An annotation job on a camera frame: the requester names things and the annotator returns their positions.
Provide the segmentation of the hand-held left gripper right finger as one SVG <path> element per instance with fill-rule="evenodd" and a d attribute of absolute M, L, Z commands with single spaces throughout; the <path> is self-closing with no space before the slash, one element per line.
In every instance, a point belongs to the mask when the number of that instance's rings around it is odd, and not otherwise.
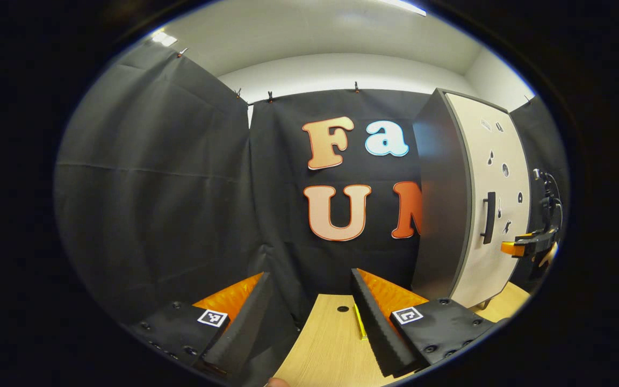
<path fill-rule="evenodd" d="M 425 299 L 366 270 L 351 270 L 359 320 L 384 376 L 418 372 L 483 338 L 496 324 L 449 297 Z"/>

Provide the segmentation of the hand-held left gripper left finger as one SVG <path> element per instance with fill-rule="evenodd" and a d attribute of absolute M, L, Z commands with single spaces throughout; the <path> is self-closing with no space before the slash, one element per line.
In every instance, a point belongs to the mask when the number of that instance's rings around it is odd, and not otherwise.
<path fill-rule="evenodd" d="M 171 302 L 129 330 L 185 367 L 231 377 L 255 345 L 272 291 L 271 275 L 261 272 L 193 304 Z"/>

